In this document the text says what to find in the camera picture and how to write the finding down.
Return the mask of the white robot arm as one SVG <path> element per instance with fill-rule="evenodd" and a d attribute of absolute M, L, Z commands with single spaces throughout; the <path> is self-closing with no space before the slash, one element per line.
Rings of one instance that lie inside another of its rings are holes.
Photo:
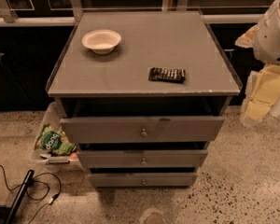
<path fill-rule="evenodd" d="M 246 127 L 261 123 L 270 114 L 280 116 L 280 0 L 275 0 L 258 24 L 239 36 L 235 45 L 252 48 L 254 57 L 264 63 L 251 72 L 245 89 L 240 121 Z"/>

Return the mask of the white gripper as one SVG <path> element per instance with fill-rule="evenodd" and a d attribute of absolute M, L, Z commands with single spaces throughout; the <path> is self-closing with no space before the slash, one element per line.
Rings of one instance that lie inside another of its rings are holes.
<path fill-rule="evenodd" d="M 235 45 L 249 49 L 253 47 L 256 25 L 239 36 Z M 261 123 L 280 98 L 280 66 L 265 65 L 259 72 L 252 71 L 248 77 L 245 98 L 241 107 L 240 121 L 246 127 Z"/>

